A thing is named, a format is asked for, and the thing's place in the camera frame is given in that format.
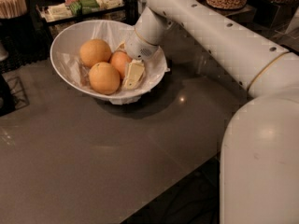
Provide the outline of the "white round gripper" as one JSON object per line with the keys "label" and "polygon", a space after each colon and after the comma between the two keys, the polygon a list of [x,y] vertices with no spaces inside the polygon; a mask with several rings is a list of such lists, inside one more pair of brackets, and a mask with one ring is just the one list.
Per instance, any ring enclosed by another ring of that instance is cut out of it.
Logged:
{"label": "white round gripper", "polygon": [[127,64],[125,69],[125,77],[122,86],[126,90],[133,90],[138,86],[145,73],[145,65],[141,60],[149,60],[157,50],[157,45],[149,43],[139,35],[136,30],[133,30],[129,34],[125,42],[120,42],[116,51],[126,51],[127,54],[134,59]]}

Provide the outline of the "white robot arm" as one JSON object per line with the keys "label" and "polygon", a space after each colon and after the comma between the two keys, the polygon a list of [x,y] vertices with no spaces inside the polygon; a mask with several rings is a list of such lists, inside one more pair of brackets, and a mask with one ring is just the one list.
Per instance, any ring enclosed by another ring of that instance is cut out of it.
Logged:
{"label": "white robot arm", "polygon": [[146,0],[129,56],[151,58],[170,21],[252,98],[223,137],[220,224],[299,224],[299,56],[196,0]]}

